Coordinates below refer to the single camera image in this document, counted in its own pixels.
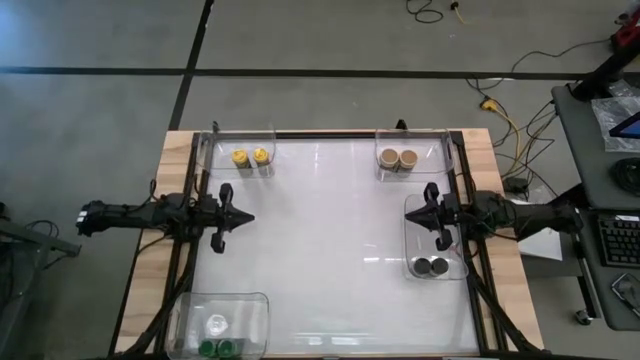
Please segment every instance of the keyboard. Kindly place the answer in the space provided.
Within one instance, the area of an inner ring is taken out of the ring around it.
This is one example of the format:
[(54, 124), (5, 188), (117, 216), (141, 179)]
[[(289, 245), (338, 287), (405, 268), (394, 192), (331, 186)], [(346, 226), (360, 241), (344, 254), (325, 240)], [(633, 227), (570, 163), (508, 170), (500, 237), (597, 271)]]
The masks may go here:
[(640, 267), (640, 219), (598, 216), (605, 266)]

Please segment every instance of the computer monitor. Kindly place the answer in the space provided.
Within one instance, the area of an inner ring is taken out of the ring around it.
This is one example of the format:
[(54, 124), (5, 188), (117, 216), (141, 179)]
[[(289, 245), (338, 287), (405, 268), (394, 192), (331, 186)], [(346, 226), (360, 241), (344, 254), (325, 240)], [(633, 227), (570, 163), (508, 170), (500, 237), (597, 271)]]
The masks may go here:
[(609, 130), (609, 136), (640, 139), (640, 112)]

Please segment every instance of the wooden board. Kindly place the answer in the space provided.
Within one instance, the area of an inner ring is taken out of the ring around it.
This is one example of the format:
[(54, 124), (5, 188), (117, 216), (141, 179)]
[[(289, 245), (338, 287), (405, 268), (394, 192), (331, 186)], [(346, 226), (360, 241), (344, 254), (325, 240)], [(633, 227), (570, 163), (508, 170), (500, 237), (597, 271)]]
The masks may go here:
[[(461, 129), (464, 135), (471, 175), (477, 189), (503, 193), (502, 182), (487, 129)], [(158, 167), (156, 194), (182, 192), (191, 149), (191, 131), (168, 132)], [(160, 237), (157, 231), (144, 231), (140, 246)], [(518, 244), (492, 238), (487, 241), (498, 300), (509, 317), (534, 345), (542, 347), (529, 286)], [(145, 250), (137, 259), (129, 289), (116, 352), (131, 346), (160, 308), (171, 256), (171, 242), (161, 242)], [(483, 309), (490, 343), (495, 340), (491, 318)]]

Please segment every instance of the wooden table frame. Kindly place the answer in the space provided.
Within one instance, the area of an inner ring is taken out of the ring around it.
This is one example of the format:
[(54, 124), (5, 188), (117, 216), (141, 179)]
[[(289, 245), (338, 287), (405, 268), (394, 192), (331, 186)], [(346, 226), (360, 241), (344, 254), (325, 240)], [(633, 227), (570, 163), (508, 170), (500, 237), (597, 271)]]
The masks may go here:
[[(328, 133), (333, 134), (334, 138), (337, 133), (345, 137), (354, 137), (354, 134), (369, 134), (365, 137), (372, 137), (373, 130), (279, 131), (278, 135), (302, 134), (321, 137), (322, 134)], [(197, 164), (207, 163), (206, 159), (196, 159), (197, 156), (206, 156), (203, 152), (198, 153), (198, 134), (190, 131), (167, 133), (156, 176), (156, 195), (170, 192), (190, 193), (196, 187), (200, 188), (201, 194), (206, 192), (207, 182), (198, 181), (198, 177), (202, 180), (199, 173), (202, 174), (201, 171), (206, 169), (199, 168)], [(477, 189), (502, 193), (502, 183), (488, 131), (452, 130), (452, 139), (457, 148), (454, 156), (455, 168), (450, 181), (458, 189), (461, 201), (466, 201), (466, 194), (472, 189), (469, 179), (473, 179), (472, 182)], [(144, 246), (160, 236), (158, 231), (145, 230), (141, 232), (139, 246)], [(480, 245), (479, 254), (474, 263), (478, 272), (484, 276), (486, 284), (494, 290), (494, 295), (519, 330), (531, 343), (542, 348), (542, 339), (517, 243), (501, 238), (488, 239), (486, 245)], [(190, 249), (188, 244), (172, 244), (167, 241), (156, 244), (134, 259), (111, 352), (125, 350), (135, 342), (165, 301), (189, 256), (195, 257), (196, 251)], [(479, 326), (480, 321), (474, 321), (480, 350), (482, 351), (483, 347), (496, 350), (514, 349), (475, 291), (470, 291), (470, 299), (472, 313), (474, 316), (477, 313), (478, 319), (481, 316), (483, 324)], [(162, 332), (158, 338), (163, 339), (164, 335)], [(149, 350), (161, 351), (162, 343), (163, 341), (157, 342), (153, 347), (150, 346)]]

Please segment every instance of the gray concrete floor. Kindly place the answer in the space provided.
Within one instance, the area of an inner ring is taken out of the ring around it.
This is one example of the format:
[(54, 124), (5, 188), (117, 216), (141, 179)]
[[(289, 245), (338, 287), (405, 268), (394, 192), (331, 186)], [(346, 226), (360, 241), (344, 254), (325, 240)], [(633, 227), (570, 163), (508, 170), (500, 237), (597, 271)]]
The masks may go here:
[[(184, 67), (204, 1), (0, 0), (0, 66)], [(417, 24), (403, 1), (218, 0), (200, 68), (508, 71), (524, 53), (557, 52), (608, 37), (626, 1), (461, 2), (470, 25)], [(605, 45), (562, 59), (532, 57), (519, 71), (588, 71)], [(47, 218), (82, 255), (47, 271), (25, 324), (22, 354), (50, 359), (105, 355), (121, 305), (136, 231), (75, 235), (79, 207), (92, 200), (141, 201), (154, 176), (180, 77), (0, 75), (0, 199), (18, 222)], [(524, 125), (557, 81), (505, 81), (488, 93)], [(462, 80), (251, 79), (196, 77), (180, 129), (228, 129), (271, 122), (280, 129), (487, 127), (482, 97)], [(557, 192), (578, 181), (558, 122), (556, 143), (532, 167)], [(497, 150), (513, 153), (510, 139)], [(508, 161), (499, 159), (502, 170)], [(603, 321), (573, 323), (583, 305), (575, 280), (536, 278), (531, 292), (547, 347), (561, 354), (636, 359), (636, 333)]]

